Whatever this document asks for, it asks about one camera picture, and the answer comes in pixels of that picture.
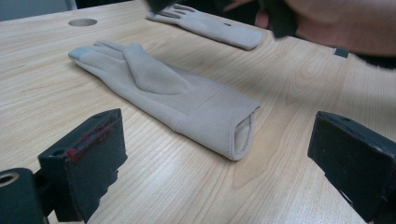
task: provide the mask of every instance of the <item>black object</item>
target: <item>black object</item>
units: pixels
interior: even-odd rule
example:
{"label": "black object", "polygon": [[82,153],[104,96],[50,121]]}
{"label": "black object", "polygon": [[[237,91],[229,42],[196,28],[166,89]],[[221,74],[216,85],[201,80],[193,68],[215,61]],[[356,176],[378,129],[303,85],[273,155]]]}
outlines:
{"label": "black object", "polygon": [[334,55],[347,58],[348,55],[348,50],[347,49],[340,49],[340,48],[335,48],[334,49]]}
{"label": "black object", "polygon": [[373,66],[379,66],[387,69],[396,69],[396,56],[393,57],[379,57],[373,55],[356,54],[359,58],[366,61]]}
{"label": "black object", "polygon": [[[146,0],[150,10],[158,13],[164,8],[181,0]],[[226,6],[230,5],[231,0],[214,0],[217,8],[222,11]],[[294,12],[283,0],[258,0],[260,7],[264,9],[269,16],[269,28],[273,31],[275,38],[285,36],[295,36],[297,30],[297,22]]]}
{"label": "black object", "polygon": [[291,8],[283,0],[259,0],[260,6],[268,13],[269,29],[275,38],[295,36],[297,21]]}
{"label": "black object", "polygon": [[77,8],[99,7],[108,4],[127,2],[128,0],[76,0]]}
{"label": "black object", "polygon": [[396,223],[396,143],[319,111],[308,157],[366,222]]}
{"label": "black object", "polygon": [[0,173],[1,223],[87,222],[126,161],[119,109],[90,117],[38,156],[41,169]]}

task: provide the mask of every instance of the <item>glove finger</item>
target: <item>glove finger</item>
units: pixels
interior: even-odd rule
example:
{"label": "glove finger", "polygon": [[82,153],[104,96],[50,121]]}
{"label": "glove finger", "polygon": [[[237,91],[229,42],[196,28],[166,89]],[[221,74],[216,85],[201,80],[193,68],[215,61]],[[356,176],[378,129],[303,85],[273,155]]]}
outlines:
{"label": "glove finger", "polygon": [[164,9],[164,10],[162,10],[159,13],[159,15],[162,15],[162,16],[165,16],[165,17],[174,18],[174,19],[180,19],[181,18],[181,14],[183,14],[183,13],[174,12],[173,9],[172,10]]}
{"label": "glove finger", "polygon": [[191,87],[181,75],[149,56],[141,45],[129,45],[123,53],[140,90],[161,95],[176,95],[186,92]]}
{"label": "glove finger", "polygon": [[146,18],[151,21],[159,21],[159,22],[164,22],[164,23],[168,23],[168,24],[176,24],[177,20],[179,20],[178,18],[173,18],[173,17],[164,16],[164,15],[160,15],[160,14],[156,15],[153,12],[148,12],[146,14]]}
{"label": "glove finger", "polygon": [[120,53],[122,53],[122,51],[125,49],[125,45],[116,43],[114,41],[110,41],[110,40],[98,40],[95,42],[94,44],[95,46],[102,46],[102,47],[107,47],[109,49],[114,49]]}
{"label": "glove finger", "polygon": [[190,11],[190,12],[195,12],[195,11],[196,11],[195,8],[186,7],[186,6],[179,5],[179,4],[174,4],[174,5],[172,5],[172,7],[173,7],[174,9],[187,10],[187,11]]}
{"label": "glove finger", "polygon": [[122,60],[122,55],[122,59],[120,59],[120,56],[118,55],[115,57],[114,53],[117,54],[119,52],[114,50],[110,51],[109,49],[103,47],[93,46],[73,49],[69,52],[68,56],[78,65],[85,64],[100,71],[106,71],[109,69],[110,65],[118,66],[122,63],[125,63],[125,61]]}
{"label": "glove finger", "polygon": [[186,15],[187,13],[189,13],[189,11],[180,10],[180,9],[172,9],[171,11],[172,12],[176,12],[176,13],[181,14],[181,15]]}

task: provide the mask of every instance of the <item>table surface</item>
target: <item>table surface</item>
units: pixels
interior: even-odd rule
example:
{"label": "table surface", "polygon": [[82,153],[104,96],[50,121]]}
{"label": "table surface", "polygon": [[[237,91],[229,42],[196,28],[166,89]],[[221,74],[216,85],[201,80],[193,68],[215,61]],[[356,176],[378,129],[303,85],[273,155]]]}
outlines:
{"label": "table surface", "polygon": [[[264,39],[244,51],[145,14],[136,0],[0,22],[0,170],[37,171],[40,152],[88,117],[121,108],[129,159],[91,223],[364,223],[306,153],[319,110],[396,141],[395,71],[255,27]],[[98,23],[68,25],[79,18]],[[140,43],[260,101],[250,152],[229,161],[172,132],[67,58],[99,39]]]}

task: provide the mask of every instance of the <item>beige glove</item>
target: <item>beige glove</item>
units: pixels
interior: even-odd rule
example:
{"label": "beige glove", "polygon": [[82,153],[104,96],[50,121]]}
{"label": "beige glove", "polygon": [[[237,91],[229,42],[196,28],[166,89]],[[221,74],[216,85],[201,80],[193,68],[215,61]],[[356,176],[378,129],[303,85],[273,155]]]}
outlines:
{"label": "beige glove", "polygon": [[166,65],[138,44],[99,41],[72,50],[69,57],[175,132],[233,161],[247,154],[257,101],[206,77]]}
{"label": "beige glove", "polygon": [[198,35],[241,49],[251,50],[262,42],[262,32],[224,23],[192,7],[172,5],[157,15],[149,12],[147,19],[175,24]]}

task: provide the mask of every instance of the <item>circular hole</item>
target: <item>circular hole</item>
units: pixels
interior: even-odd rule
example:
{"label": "circular hole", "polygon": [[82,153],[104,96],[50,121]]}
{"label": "circular hole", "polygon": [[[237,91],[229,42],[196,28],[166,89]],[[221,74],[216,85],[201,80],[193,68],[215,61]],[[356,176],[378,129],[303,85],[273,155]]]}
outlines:
{"label": "circular hole", "polygon": [[64,150],[57,150],[52,153],[53,156],[59,156],[59,155],[63,155],[63,154],[64,154]]}
{"label": "circular hole", "polygon": [[98,21],[94,19],[77,19],[69,22],[71,26],[90,26],[95,25]]}
{"label": "circular hole", "polygon": [[0,188],[7,186],[18,179],[20,175],[17,173],[9,173],[5,175],[0,175]]}

